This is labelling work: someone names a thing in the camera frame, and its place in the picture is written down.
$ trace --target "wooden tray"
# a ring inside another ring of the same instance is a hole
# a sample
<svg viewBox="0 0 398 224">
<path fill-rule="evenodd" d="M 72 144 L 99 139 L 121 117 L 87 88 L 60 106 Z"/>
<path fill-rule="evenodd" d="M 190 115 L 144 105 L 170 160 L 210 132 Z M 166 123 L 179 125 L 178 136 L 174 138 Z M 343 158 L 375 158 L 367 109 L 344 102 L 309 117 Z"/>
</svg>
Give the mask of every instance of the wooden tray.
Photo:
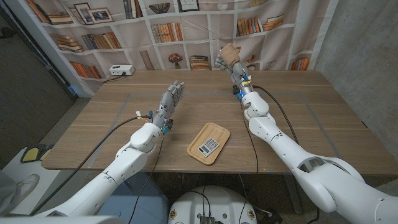
<svg viewBox="0 0 398 224">
<path fill-rule="evenodd" d="M 188 146 L 188 154 L 206 165 L 212 165 L 228 140 L 229 135 L 230 133 L 226 128 L 215 123 L 207 123 Z M 209 138 L 213 138 L 220 146 L 208 157 L 205 157 L 199 152 L 198 148 Z"/>
</svg>

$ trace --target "bookshelf wallpaper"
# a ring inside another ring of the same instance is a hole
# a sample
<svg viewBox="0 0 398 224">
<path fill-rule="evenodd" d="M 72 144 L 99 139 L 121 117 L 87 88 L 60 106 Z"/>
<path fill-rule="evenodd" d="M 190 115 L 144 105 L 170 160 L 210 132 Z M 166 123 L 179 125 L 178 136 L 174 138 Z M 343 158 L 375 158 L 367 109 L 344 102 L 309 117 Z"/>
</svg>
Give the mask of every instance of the bookshelf wallpaper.
<svg viewBox="0 0 398 224">
<path fill-rule="evenodd" d="M 19 0 L 83 89 L 114 64 L 217 70 L 227 43 L 250 70 L 313 70 L 338 0 Z"/>
</svg>

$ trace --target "white robot body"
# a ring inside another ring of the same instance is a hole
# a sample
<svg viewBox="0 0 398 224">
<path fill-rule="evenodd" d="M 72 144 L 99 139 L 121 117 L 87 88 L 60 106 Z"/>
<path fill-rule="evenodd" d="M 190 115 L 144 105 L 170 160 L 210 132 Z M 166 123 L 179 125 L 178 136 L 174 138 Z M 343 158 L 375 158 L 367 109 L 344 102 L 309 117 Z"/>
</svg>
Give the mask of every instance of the white robot body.
<svg viewBox="0 0 398 224">
<path fill-rule="evenodd" d="M 193 191 L 203 193 L 204 187 L 198 187 Z M 215 221 L 221 221 L 224 224 L 237 224 L 242 213 L 245 198 L 240 194 L 220 186 L 206 186 L 204 195 L 208 198 L 211 207 L 211 217 Z M 209 206 L 202 195 L 195 192 L 187 192 L 183 194 L 172 205 L 169 213 L 168 224 L 175 223 L 199 223 L 200 217 L 203 215 L 203 203 L 205 204 L 205 216 L 209 216 Z M 252 205 L 246 202 L 243 208 L 241 223 L 256 224 L 256 216 Z"/>
</svg>

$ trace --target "robotic arm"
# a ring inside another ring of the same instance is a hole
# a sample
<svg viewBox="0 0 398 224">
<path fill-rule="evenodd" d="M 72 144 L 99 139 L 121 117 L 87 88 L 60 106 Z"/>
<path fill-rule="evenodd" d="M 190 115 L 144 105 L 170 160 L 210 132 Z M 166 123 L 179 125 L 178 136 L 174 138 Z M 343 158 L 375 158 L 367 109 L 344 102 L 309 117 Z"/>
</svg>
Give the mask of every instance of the robotic arm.
<svg viewBox="0 0 398 224">
<path fill-rule="evenodd" d="M 253 91 L 247 68 L 240 62 L 227 66 L 218 55 L 216 65 L 231 74 L 239 88 L 249 129 L 268 143 L 293 173 L 312 202 L 324 212 L 337 211 L 351 223 L 395 223 L 398 197 L 365 184 L 359 172 L 347 162 L 311 154 L 283 133 L 269 114 L 268 104 Z"/>
<path fill-rule="evenodd" d="M 86 184 L 65 203 L 42 212 L 35 217 L 93 215 L 124 180 L 139 172 L 146 164 L 156 145 L 152 138 L 171 128 L 170 117 L 183 97 L 184 82 L 176 80 L 163 93 L 152 123 L 137 130 L 116 154 L 115 160 L 91 182 Z"/>
</svg>

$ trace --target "white box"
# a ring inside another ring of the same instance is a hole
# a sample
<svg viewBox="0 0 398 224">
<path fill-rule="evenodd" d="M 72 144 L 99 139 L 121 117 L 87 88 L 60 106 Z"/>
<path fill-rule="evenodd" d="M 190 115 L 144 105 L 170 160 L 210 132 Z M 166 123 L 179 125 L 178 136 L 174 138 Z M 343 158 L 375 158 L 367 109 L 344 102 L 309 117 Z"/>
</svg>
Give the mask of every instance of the white box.
<svg viewBox="0 0 398 224">
<path fill-rule="evenodd" d="M 132 65 L 112 65 L 109 69 L 112 75 L 122 75 L 126 72 L 126 75 L 132 75 L 136 69 Z"/>
</svg>

